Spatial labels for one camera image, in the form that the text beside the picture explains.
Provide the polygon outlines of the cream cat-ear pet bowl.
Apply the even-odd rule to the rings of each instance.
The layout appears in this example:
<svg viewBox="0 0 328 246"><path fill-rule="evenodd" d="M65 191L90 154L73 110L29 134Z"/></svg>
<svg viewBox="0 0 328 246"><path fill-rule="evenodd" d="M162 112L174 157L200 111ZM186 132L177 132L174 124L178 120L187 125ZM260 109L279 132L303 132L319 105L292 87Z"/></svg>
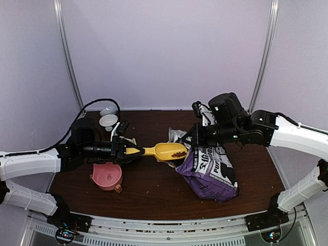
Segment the cream cat-ear pet bowl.
<svg viewBox="0 0 328 246"><path fill-rule="evenodd" d="M135 139L135 138L126 138L126 137L122 137L122 139L125 140L125 143L126 143L126 144L128 143L128 145L126 146L126 149L127 149L127 148L132 148L133 146L136 145L136 139ZM127 155L127 156L132 155L132 157L128 157L128 158L125 160L124 164L128 164L128 163L132 162L132 161L133 161L133 158L134 158L134 156L133 156L134 153L130 153L130 154L126 153L126 155Z"/></svg>

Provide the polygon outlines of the brown kibble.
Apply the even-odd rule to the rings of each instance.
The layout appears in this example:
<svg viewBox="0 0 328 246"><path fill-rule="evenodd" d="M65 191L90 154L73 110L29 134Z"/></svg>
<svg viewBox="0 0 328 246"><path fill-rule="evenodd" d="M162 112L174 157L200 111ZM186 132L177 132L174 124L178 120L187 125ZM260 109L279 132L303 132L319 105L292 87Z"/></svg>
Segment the brown kibble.
<svg viewBox="0 0 328 246"><path fill-rule="evenodd" d="M183 151L183 152L176 152L172 155L172 157L174 158L183 158L187 155L187 152Z"/></svg>

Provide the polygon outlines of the yellow plastic scoop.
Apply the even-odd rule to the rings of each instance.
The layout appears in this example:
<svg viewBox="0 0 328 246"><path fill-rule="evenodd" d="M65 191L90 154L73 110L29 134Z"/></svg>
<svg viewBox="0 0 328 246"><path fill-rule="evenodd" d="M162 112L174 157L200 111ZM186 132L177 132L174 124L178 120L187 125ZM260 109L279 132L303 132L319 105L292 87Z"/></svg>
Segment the yellow plastic scoop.
<svg viewBox="0 0 328 246"><path fill-rule="evenodd" d="M153 147L144 148L145 154L142 156L154 156L157 160L168 161L168 160L178 160L182 158L174 158L172 155L176 152L187 152L187 148L180 143L170 142L170 143L157 143Z"/></svg>

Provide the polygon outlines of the pink cat-ear pet bowl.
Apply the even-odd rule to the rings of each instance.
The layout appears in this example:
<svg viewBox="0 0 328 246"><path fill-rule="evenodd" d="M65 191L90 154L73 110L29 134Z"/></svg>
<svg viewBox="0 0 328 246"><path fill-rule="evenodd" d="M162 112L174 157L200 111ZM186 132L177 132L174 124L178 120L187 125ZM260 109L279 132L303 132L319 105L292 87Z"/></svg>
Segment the pink cat-ear pet bowl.
<svg viewBox="0 0 328 246"><path fill-rule="evenodd" d="M116 191L118 194L122 192L122 170L117 164L106 162L105 164L93 164L93 173L90 179L101 190Z"/></svg>

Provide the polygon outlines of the purple pet food bag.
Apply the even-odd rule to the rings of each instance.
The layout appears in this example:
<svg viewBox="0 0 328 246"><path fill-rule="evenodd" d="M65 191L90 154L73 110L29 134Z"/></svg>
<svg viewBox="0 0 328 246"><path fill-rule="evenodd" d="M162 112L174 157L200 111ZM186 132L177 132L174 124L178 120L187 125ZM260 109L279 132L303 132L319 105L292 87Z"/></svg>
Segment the purple pet food bag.
<svg viewBox="0 0 328 246"><path fill-rule="evenodd" d="M239 195L237 178L225 147L184 146L188 150L186 158L170 160L168 165L182 175L199 198L222 203Z"/></svg>

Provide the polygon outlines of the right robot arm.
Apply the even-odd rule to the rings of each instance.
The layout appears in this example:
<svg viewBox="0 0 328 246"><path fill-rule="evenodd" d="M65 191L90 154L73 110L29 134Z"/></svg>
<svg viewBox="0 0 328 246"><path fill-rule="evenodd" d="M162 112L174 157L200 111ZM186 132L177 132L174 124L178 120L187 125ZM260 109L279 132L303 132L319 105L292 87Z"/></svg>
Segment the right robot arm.
<svg viewBox="0 0 328 246"><path fill-rule="evenodd" d="M327 131L297 123L284 114L256 110L248 113L233 92L212 98L205 106L192 104L195 116L202 120L182 137L192 147L216 147L238 142L265 147L282 147L319 157L318 164L296 185L273 197L263 214L266 226L274 226L295 206L320 191L327 191Z"/></svg>

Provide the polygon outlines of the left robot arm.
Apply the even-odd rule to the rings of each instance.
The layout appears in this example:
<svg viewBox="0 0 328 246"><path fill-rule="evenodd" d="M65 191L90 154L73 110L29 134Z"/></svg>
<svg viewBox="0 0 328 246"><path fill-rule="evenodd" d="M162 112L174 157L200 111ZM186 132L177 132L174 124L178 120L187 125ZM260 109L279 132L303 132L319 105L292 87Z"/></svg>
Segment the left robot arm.
<svg viewBox="0 0 328 246"><path fill-rule="evenodd" d="M58 195L40 193L13 182L13 178L40 174L70 172L87 158L100 158L114 163L129 162L145 150L118 136L111 141L97 141L95 122L80 118L69 129L66 143L43 150L1 153L1 203L40 212L53 217L63 228L70 227L74 217Z"/></svg>

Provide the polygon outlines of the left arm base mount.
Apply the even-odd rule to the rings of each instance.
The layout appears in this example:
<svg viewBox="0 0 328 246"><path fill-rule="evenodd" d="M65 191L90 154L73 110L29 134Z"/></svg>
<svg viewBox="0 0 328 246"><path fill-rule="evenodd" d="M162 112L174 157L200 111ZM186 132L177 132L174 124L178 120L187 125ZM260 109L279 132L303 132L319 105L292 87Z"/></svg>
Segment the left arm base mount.
<svg viewBox="0 0 328 246"><path fill-rule="evenodd" d="M89 231L92 218L86 215L70 213L68 217L47 216L47 223L57 227L55 239L59 244L68 245L81 238L81 233Z"/></svg>

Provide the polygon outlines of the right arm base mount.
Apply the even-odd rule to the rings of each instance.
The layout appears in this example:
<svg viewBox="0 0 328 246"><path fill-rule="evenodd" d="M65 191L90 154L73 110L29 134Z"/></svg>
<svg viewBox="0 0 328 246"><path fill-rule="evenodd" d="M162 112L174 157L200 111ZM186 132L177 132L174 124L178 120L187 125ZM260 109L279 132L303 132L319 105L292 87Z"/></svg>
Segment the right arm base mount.
<svg viewBox="0 0 328 246"><path fill-rule="evenodd" d="M282 237L281 226L289 221L289 216L286 213L270 214L263 212L245 217L248 231L259 231L262 240L270 244L279 242Z"/></svg>

